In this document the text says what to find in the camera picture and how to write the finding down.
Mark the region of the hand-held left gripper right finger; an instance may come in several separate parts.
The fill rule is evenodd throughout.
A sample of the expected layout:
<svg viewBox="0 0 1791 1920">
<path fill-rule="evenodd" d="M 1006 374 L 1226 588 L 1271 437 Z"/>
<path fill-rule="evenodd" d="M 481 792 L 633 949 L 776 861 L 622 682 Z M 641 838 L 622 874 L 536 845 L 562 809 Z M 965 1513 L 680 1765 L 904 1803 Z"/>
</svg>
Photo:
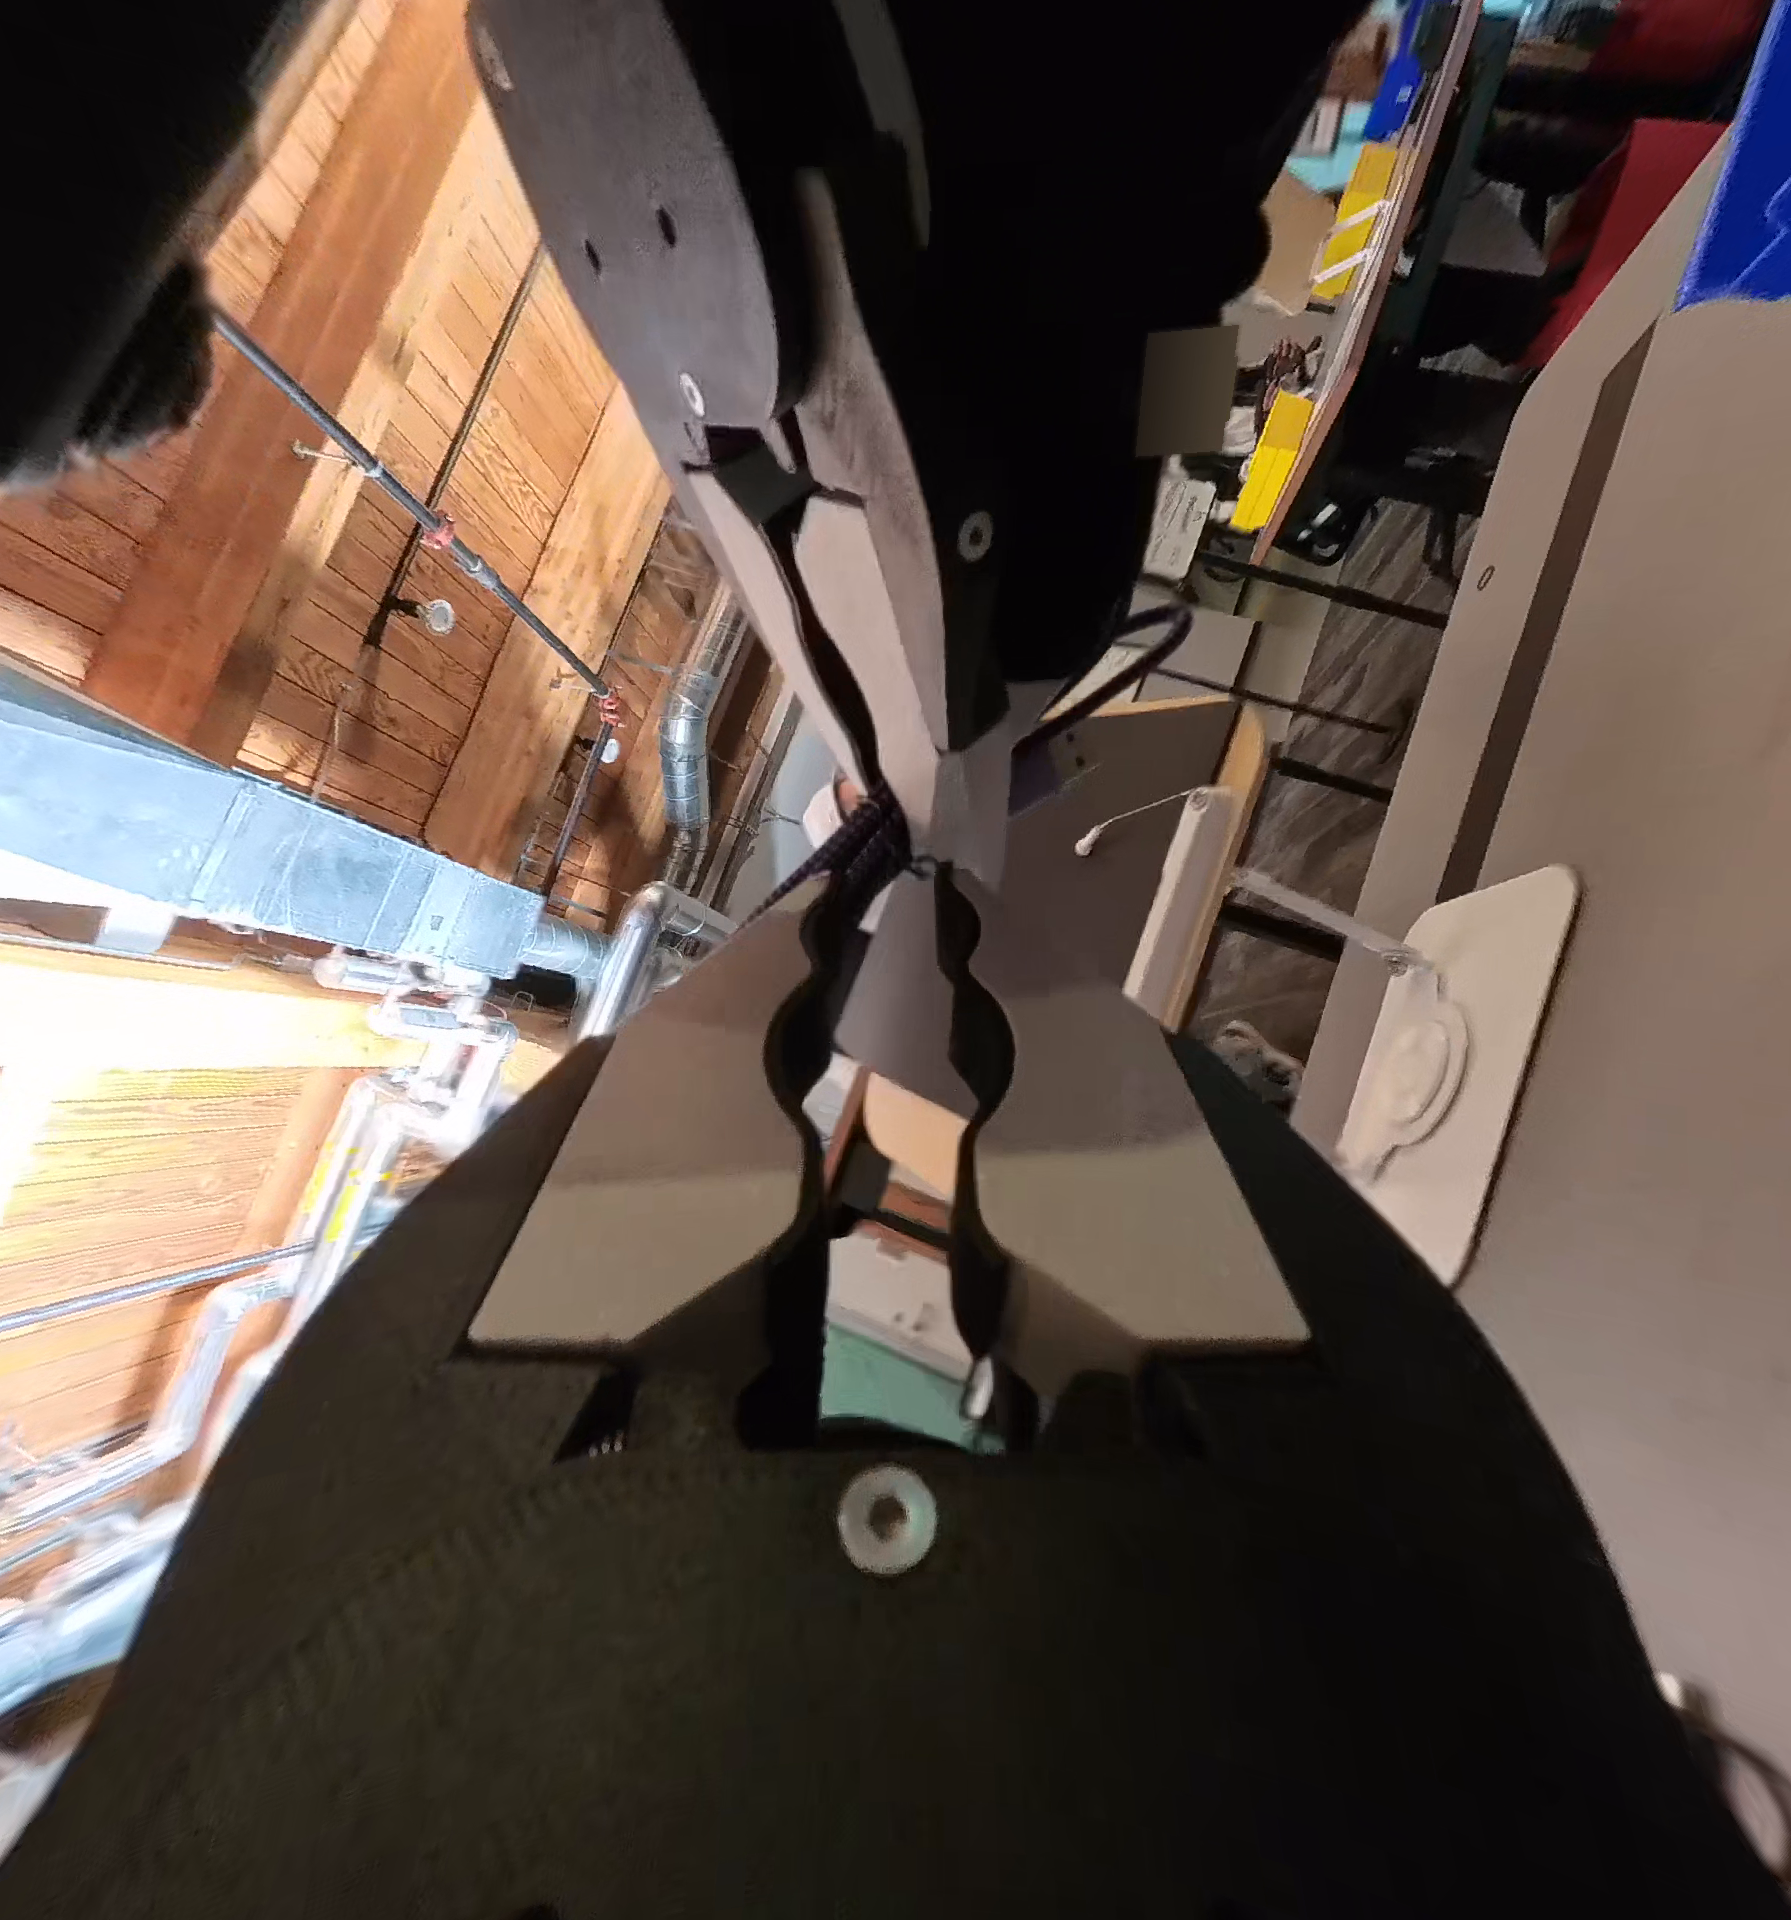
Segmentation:
<svg viewBox="0 0 1791 1920">
<path fill-rule="evenodd" d="M 1035 1396 L 1163 1357 L 1285 1355 L 1309 1329 L 1172 1037 L 1061 930 L 942 873 L 951 1297 L 976 1372 Z"/>
</svg>

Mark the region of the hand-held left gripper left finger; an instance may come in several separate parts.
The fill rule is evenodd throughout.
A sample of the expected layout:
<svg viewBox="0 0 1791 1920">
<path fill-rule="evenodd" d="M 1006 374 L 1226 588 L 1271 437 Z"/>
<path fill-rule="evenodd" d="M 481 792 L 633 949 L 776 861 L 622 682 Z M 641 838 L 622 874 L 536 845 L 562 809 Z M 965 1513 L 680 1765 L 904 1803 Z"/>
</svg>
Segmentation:
<svg viewBox="0 0 1791 1920">
<path fill-rule="evenodd" d="M 699 1385 L 753 1448 L 814 1439 L 832 1233 L 807 1098 L 842 956 L 835 881 L 805 879 L 586 1045 L 594 1079 L 474 1345 Z"/>
</svg>

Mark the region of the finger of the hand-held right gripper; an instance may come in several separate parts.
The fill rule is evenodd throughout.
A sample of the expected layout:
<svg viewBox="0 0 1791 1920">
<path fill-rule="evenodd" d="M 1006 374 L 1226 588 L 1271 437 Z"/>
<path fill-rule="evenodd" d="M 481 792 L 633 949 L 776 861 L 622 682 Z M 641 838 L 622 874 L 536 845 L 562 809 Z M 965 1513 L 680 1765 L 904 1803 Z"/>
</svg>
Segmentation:
<svg viewBox="0 0 1791 1920">
<path fill-rule="evenodd" d="M 1056 680 L 1004 684 L 1001 717 L 969 746 L 948 744 L 942 699 L 924 684 L 935 669 L 907 644 L 882 576 L 867 509 L 814 493 L 792 540 L 801 586 L 835 644 L 875 726 L 878 776 L 902 807 L 913 851 L 1003 879 L 1011 757 L 1056 698 Z"/>
<path fill-rule="evenodd" d="M 790 691 L 811 707 L 842 770 L 862 787 L 894 796 L 878 776 L 864 698 L 798 579 L 792 540 L 814 493 L 838 495 L 868 516 L 862 474 L 838 448 L 805 448 L 794 466 L 783 466 L 770 448 L 736 448 L 719 465 L 683 466 L 683 505 Z M 870 516 L 868 521 L 880 564 Z"/>
</svg>

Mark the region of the white paper sheet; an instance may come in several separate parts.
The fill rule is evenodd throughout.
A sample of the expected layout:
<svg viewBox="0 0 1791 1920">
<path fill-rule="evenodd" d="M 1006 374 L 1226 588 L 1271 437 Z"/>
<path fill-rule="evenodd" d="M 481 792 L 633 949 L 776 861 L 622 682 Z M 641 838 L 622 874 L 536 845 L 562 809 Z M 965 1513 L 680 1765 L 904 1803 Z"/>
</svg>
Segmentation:
<svg viewBox="0 0 1791 1920">
<path fill-rule="evenodd" d="M 1204 529 L 1217 505 L 1217 485 L 1165 471 L 1158 478 L 1141 576 L 1150 581 L 1179 583 L 1194 566 Z"/>
</svg>

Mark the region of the clear acrylic rod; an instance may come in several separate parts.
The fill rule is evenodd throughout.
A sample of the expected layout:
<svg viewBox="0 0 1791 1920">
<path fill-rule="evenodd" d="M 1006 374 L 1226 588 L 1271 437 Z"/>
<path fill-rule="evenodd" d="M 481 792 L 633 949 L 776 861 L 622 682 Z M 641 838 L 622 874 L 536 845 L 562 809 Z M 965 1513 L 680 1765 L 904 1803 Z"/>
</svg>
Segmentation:
<svg viewBox="0 0 1791 1920">
<path fill-rule="evenodd" d="M 1435 973 L 1435 964 L 1406 940 L 1250 868 L 1233 871 L 1217 924 L 1315 960 L 1339 962 L 1359 949 L 1396 978 Z"/>
</svg>

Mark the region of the thin sprinkler pipe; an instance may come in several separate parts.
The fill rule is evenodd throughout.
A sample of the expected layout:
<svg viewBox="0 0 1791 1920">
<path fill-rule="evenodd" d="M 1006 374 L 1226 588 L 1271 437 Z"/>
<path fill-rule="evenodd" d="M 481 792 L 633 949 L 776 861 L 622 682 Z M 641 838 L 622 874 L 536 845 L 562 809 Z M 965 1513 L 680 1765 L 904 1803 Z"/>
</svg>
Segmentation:
<svg viewBox="0 0 1791 1920">
<path fill-rule="evenodd" d="M 233 348 L 234 356 L 244 366 L 247 366 L 252 372 L 257 372 L 257 375 L 273 393 L 278 393 L 294 413 L 299 413 L 320 432 L 321 442 L 317 445 L 307 445 L 300 442 L 290 444 L 290 454 L 297 462 L 342 466 L 359 476 L 365 485 L 383 493 L 388 502 L 410 519 L 418 548 L 440 554 L 456 573 L 478 586 L 485 595 L 492 596 L 511 616 L 522 620 L 522 627 L 528 636 L 547 645 L 554 660 L 573 675 L 578 684 L 584 684 L 597 701 L 608 704 L 614 699 L 613 690 L 575 654 L 566 642 L 561 640 L 553 627 L 547 626 L 543 614 L 528 606 L 522 595 L 517 595 L 505 581 L 505 578 L 485 559 L 485 554 L 457 535 L 453 519 L 442 512 L 442 500 L 447 493 L 453 466 L 467 445 L 482 403 L 491 397 L 495 374 L 499 372 L 505 348 L 519 325 L 522 304 L 525 302 L 525 293 L 529 293 L 529 289 L 529 280 L 524 280 L 524 285 L 517 289 L 511 312 L 503 319 L 503 327 L 497 331 L 482 369 L 478 372 L 476 385 L 470 394 L 470 406 L 456 426 L 453 439 L 447 445 L 446 459 L 438 469 L 427 495 L 414 495 L 412 489 L 409 489 L 391 471 L 391 466 L 380 456 L 380 451 L 365 445 L 356 433 L 338 418 L 336 413 L 324 406 L 290 372 L 287 372 L 263 346 L 259 346 L 238 322 L 234 322 L 223 309 L 214 309 L 211 313 L 211 322 L 217 340 Z"/>
</svg>

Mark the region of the white mounting plate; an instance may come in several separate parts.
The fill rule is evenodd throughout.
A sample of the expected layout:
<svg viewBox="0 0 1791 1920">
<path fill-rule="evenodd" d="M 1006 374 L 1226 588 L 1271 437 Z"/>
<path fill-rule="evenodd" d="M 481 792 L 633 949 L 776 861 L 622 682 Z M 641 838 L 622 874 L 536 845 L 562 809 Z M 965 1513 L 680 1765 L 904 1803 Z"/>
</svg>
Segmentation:
<svg viewBox="0 0 1791 1920">
<path fill-rule="evenodd" d="M 1389 979 L 1334 1143 L 1346 1181 L 1444 1286 L 1482 1233 L 1581 904 L 1550 865 L 1432 906 Z"/>
</svg>

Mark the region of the yellow tray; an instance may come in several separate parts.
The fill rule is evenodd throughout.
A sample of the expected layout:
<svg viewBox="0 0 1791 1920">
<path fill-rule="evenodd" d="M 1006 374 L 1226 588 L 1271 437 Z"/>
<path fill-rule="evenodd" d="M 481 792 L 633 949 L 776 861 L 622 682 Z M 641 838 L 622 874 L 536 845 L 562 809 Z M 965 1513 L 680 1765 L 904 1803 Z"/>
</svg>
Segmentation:
<svg viewBox="0 0 1791 1920">
<path fill-rule="evenodd" d="M 1313 403 L 1292 389 L 1276 389 L 1262 432 L 1246 460 L 1242 491 L 1232 526 L 1242 535 L 1261 535 L 1282 503 L 1297 466 Z"/>
<path fill-rule="evenodd" d="M 1394 140 L 1362 144 L 1341 189 L 1337 217 L 1313 255 L 1309 302 L 1334 304 L 1351 293 L 1363 263 L 1382 240 L 1398 165 L 1401 148 Z"/>
</svg>

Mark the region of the long wooden desk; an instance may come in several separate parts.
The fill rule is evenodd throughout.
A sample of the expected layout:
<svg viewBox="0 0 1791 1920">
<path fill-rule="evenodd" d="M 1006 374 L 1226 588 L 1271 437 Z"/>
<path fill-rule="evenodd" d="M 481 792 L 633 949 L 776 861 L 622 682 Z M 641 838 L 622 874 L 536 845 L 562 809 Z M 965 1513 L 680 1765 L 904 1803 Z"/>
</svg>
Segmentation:
<svg viewBox="0 0 1791 1920">
<path fill-rule="evenodd" d="M 1393 139 L 1401 165 L 1382 240 L 1351 293 L 1332 304 L 1339 328 L 1309 397 L 1313 421 L 1281 508 L 1252 537 L 1252 564 L 1269 564 L 1302 513 L 1313 508 L 1337 462 L 1355 385 L 1384 352 L 1398 351 L 1414 336 L 1455 227 L 1463 179 L 1513 33 L 1488 30 L 1482 3 L 1429 4 L 1425 23 L 1429 58 L 1421 64 L 1408 116 Z"/>
</svg>

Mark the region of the red object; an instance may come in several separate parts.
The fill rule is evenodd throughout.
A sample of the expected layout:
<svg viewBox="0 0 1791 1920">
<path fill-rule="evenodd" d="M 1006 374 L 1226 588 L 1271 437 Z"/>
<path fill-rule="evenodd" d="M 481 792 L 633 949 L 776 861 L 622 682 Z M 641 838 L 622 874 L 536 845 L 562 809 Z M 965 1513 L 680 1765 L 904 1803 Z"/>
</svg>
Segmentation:
<svg viewBox="0 0 1791 1920">
<path fill-rule="evenodd" d="M 1534 327 L 1507 361 L 1513 372 L 1534 372 L 1552 360 L 1726 132 L 1728 121 L 1632 124 L 1573 191 L 1547 243 Z"/>
</svg>

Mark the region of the round silver duct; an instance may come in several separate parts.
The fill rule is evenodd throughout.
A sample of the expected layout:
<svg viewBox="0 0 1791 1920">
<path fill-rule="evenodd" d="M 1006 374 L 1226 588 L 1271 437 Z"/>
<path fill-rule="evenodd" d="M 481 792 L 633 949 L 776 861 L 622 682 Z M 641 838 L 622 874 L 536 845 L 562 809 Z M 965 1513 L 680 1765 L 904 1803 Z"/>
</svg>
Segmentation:
<svg viewBox="0 0 1791 1920">
<path fill-rule="evenodd" d="M 665 818 L 676 836 L 699 836 L 712 822 L 710 741 L 745 644 L 746 616 L 738 601 L 719 590 L 670 676 L 660 717 Z"/>
</svg>

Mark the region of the rectangular silver duct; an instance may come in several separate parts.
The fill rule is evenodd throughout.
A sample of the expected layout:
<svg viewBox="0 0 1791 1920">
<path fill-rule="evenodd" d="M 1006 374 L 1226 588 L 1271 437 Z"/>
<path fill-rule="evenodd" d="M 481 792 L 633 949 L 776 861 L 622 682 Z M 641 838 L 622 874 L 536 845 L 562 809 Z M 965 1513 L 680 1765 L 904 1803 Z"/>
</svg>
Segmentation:
<svg viewBox="0 0 1791 1920">
<path fill-rule="evenodd" d="M 189 754 L 0 660 L 0 899 L 99 908 L 138 950 L 175 921 L 513 976 L 536 896 Z"/>
</svg>

